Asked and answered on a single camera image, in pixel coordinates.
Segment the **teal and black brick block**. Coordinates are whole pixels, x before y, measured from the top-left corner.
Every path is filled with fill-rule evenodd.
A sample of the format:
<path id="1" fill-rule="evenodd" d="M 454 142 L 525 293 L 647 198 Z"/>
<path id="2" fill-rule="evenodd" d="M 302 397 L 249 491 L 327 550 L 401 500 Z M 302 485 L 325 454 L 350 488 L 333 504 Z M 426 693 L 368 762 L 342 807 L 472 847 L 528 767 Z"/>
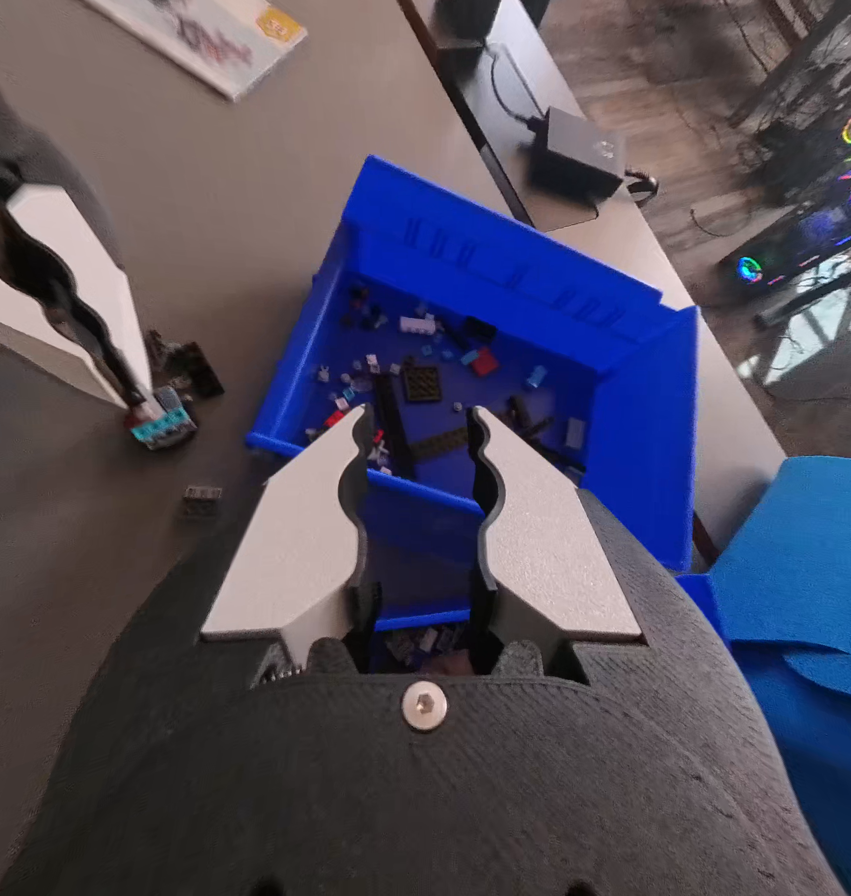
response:
<path id="1" fill-rule="evenodd" d="M 145 403 L 150 420 L 128 431 L 150 451 L 171 449 L 197 434 L 195 399 L 190 392 L 166 385 L 154 390 Z"/>

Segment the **light blue foam bag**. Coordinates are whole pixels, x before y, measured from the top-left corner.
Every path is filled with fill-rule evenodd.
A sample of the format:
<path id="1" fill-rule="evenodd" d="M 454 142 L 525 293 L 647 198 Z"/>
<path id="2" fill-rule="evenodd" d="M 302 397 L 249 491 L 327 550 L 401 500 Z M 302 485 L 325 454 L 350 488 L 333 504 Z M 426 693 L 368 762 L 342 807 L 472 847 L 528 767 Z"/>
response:
<path id="1" fill-rule="evenodd" d="M 786 460 L 710 581 L 732 644 L 778 647 L 798 676 L 851 697 L 851 459 Z"/>
<path id="2" fill-rule="evenodd" d="M 733 642 L 732 655 L 774 735 L 812 833 L 851 894 L 851 695 L 795 672 L 781 645 Z"/>

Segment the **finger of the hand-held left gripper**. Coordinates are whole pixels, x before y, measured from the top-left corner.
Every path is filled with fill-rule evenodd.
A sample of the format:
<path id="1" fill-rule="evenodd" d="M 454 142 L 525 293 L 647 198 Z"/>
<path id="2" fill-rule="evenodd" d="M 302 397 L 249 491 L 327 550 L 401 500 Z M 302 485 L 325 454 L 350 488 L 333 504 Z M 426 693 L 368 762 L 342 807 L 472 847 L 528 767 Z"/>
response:
<path id="1" fill-rule="evenodd" d="M 130 407 L 128 380 L 113 359 L 98 315 L 76 298 L 74 284 L 39 242 L 23 231 L 11 250 L 26 249 L 28 260 L 14 270 L 0 233 L 0 347 L 43 372 L 120 409 Z"/>
<path id="2" fill-rule="evenodd" d="M 76 298 L 104 325 L 113 359 L 140 402 L 152 399 L 152 376 L 126 273 L 114 262 L 71 196 L 60 186 L 27 184 L 7 202 L 20 230 L 63 263 Z"/>

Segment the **computer tower with coloured lights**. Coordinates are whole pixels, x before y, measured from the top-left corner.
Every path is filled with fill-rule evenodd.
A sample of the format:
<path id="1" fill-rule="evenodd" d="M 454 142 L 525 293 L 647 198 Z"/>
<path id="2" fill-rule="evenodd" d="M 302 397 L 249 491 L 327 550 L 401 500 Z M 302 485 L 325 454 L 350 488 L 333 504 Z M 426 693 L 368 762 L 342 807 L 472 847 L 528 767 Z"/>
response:
<path id="1" fill-rule="evenodd" d="M 783 214 L 717 263 L 747 298 L 763 296 L 851 247 L 851 107 L 805 128 L 778 121 L 760 132 L 756 181 Z"/>

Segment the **grey desk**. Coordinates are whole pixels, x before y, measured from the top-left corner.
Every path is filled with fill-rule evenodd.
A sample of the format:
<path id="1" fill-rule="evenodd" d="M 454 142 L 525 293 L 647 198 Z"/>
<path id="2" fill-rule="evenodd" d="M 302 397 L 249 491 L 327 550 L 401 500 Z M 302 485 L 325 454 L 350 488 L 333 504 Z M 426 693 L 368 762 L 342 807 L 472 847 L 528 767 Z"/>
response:
<path id="1" fill-rule="evenodd" d="M 514 644 L 441 678 L 317 645 L 197 637 L 252 503 L 229 447 L 364 143 L 486 198 L 464 138 L 416 122 L 438 88 L 388 85 L 418 50 L 387 2 L 314 8 L 307 53 L 227 106 L 73 2 L 0 2 L 11 102 L 100 178 L 143 310 L 198 326 L 231 388 L 200 443 L 154 461 L 111 414 L 0 356 L 0 894 L 772 893 L 800 822 L 767 725 L 678 586 L 591 496 L 648 643 L 585 644 L 588 683 Z M 221 487 L 213 519 L 188 486 Z"/>

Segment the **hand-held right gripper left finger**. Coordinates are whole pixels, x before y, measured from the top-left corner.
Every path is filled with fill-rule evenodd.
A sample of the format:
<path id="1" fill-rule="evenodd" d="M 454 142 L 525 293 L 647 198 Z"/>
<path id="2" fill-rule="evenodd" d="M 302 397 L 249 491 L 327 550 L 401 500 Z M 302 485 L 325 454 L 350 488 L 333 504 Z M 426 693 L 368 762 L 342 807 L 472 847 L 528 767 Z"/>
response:
<path id="1" fill-rule="evenodd" d="M 200 637 L 274 638 L 296 666 L 311 646 L 355 624 L 367 538 L 359 508 L 368 488 L 374 414 L 350 410 L 266 483 Z"/>

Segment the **black brick assembly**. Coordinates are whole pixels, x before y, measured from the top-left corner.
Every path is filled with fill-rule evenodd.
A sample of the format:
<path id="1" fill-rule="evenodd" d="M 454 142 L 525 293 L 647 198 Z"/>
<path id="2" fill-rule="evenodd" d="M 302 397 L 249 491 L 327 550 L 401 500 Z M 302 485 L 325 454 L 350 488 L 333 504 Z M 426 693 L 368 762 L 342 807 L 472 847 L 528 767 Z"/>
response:
<path id="1" fill-rule="evenodd" d="M 225 387 L 196 342 L 174 342 L 158 330 L 147 330 L 144 344 L 155 385 L 171 386 L 193 399 L 216 399 Z"/>

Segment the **blue plastic bin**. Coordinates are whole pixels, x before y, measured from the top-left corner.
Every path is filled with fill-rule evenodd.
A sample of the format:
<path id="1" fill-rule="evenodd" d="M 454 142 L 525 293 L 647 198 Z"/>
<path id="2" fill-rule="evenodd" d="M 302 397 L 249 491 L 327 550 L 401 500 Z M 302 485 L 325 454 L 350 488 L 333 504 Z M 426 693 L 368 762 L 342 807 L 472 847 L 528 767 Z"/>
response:
<path id="1" fill-rule="evenodd" d="M 245 440 L 292 458 L 319 325 L 360 277 L 478 318 L 592 375 L 580 427 L 591 491 L 655 559 L 689 564 L 698 313 L 514 219 L 376 156 L 363 164 Z M 475 476 L 474 465 L 467 458 Z M 368 532 L 457 562 L 483 514 L 468 497 L 369 470 Z"/>
<path id="2" fill-rule="evenodd" d="M 691 603 L 711 625 L 713 631 L 731 653 L 733 647 L 724 632 L 713 583 L 707 574 L 678 574 L 674 576 L 679 587 Z M 467 633 L 471 610 L 465 599 L 451 599 L 443 604 L 420 604 L 402 609 L 388 609 L 377 618 L 372 638 L 368 646 L 368 657 L 364 659 L 364 672 L 370 674 L 412 674 L 420 671 L 402 671 L 387 660 L 382 643 L 382 634 L 394 629 L 418 628 L 432 624 L 465 623 L 464 648 L 468 650 L 471 637 Z"/>

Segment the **black power adapter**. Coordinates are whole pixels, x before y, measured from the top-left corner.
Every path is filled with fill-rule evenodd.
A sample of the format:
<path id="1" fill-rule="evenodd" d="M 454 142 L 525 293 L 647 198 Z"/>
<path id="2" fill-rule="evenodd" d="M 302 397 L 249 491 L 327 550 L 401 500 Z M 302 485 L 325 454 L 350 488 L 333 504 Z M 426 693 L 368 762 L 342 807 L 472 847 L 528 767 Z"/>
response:
<path id="1" fill-rule="evenodd" d="M 599 128 L 588 118 L 549 106 L 542 118 L 530 120 L 534 140 L 529 178 L 533 185 L 557 195 L 602 203 L 625 177 L 625 140 Z"/>

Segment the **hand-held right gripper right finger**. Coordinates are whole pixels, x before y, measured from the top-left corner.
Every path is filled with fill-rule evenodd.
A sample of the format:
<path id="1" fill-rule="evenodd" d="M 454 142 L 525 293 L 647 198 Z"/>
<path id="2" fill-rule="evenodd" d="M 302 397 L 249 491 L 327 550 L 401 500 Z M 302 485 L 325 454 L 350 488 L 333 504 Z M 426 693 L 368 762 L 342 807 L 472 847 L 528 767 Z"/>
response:
<path id="1" fill-rule="evenodd" d="M 480 607 L 502 644 L 634 644 L 643 633 L 577 486 L 490 410 L 467 411 Z"/>

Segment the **instruction booklet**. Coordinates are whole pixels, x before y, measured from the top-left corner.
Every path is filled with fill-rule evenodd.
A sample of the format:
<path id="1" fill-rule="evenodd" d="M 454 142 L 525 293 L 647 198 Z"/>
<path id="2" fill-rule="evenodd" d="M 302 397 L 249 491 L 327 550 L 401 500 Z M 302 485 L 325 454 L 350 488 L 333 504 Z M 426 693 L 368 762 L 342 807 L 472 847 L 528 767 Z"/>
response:
<path id="1" fill-rule="evenodd" d="M 244 98 L 308 36 L 268 1 L 86 1 L 223 98 Z"/>

